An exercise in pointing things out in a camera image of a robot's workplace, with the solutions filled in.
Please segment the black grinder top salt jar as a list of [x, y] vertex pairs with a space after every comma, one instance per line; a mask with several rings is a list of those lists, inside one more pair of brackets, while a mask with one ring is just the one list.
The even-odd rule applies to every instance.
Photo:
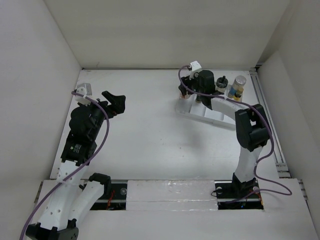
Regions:
[[220, 94], [224, 94], [226, 92], [227, 86], [228, 86], [228, 79], [225, 75], [222, 77], [219, 77], [216, 80], [216, 89]]

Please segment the gold cap yellow label bottle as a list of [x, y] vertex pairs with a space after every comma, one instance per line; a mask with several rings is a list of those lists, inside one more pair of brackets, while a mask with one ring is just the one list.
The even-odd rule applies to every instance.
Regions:
[[243, 87], [239, 87], [234, 96], [233, 96], [233, 99], [237, 102], [241, 102], [242, 101], [242, 96], [243, 96], [243, 92], [244, 92], [244, 88]]

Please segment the silver lid blue label shaker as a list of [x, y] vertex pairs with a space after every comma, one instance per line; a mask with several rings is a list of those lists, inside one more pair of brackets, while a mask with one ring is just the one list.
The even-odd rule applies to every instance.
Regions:
[[231, 85], [229, 91], [228, 91], [228, 94], [227, 96], [229, 98], [233, 98], [237, 92], [237, 90], [240, 88], [240, 87], [243, 87], [247, 82], [247, 79], [242, 76], [242, 75], [238, 75], [235, 77], [234, 81], [233, 81], [233, 84]]

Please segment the small black cap pepper bottle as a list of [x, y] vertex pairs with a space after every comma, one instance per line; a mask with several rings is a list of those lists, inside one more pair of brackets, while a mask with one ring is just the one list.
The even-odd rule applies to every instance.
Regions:
[[196, 103], [199, 103], [199, 104], [202, 102], [202, 99], [201, 99], [201, 96], [200, 96], [200, 95], [197, 95], [197, 96], [196, 96], [195, 102], [196, 102]]

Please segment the white lid pink salt jar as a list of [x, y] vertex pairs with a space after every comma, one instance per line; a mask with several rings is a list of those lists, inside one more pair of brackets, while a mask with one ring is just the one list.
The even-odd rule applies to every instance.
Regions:
[[188, 99], [190, 96], [188, 95], [187, 92], [180, 92], [180, 93], [179, 93], [179, 97], [180, 97], [181, 99], [183, 99], [183, 100], [186, 100], [186, 99]]

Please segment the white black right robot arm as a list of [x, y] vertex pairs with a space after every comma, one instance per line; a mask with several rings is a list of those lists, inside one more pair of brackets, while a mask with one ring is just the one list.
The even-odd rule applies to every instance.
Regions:
[[209, 70], [188, 76], [179, 75], [178, 78], [178, 89], [182, 97], [196, 95], [206, 108], [235, 121], [236, 138], [240, 145], [238, 165], [231, 182], [214, 191], [216, 197], [227, 199], [228, 204], [233, 204], [256, 194], [257, 166], [263, 160], [260, 154], [264, 146], [273, 141], [264, 107], [225, 97], [216, 90], [214, 75]]

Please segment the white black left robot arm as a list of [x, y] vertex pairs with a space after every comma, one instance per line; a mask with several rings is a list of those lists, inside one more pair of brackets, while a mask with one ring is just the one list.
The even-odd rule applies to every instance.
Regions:
[[33, 218], [40, 206], [46, 202], [43, 214], [36, 223], [26, 221], [21, 236], [31, 240], [75, 240], [79, 226], [99, 198], [110, 198], [112, 181], [110, 176], [93, 173], [83, 188], [80, 183], [90, 162], [99, 153], [101, 145], [96, 138], [103, 123], [110, 126], [110, 119], [124, 113], [126, 97], [102, 92], [106, 99], [92, 99], [83, 90], [74, 90], [72, 95], [78, 106], [71, 112], [69, 134], [61, 154], [56, 185], [39, 201], [29, 216]]

